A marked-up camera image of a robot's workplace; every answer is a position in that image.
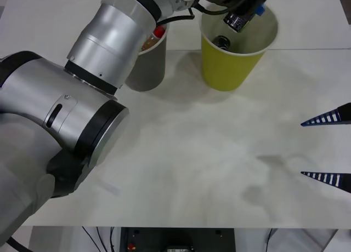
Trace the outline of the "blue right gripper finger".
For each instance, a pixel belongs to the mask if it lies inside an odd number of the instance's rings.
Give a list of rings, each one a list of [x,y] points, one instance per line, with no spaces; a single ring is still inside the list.
[[[346,124],[350,125],[351,120],[351,103],[344,104],[332,111],[325,112],[316,117],[313,117],[303,123],[302,127],[312,127],[320,125],[341,125]]]
[[[333,186],[342,191],[351,193],[351,174],[350,173],[317,173],[312,171],[301,171],[302,175]]]

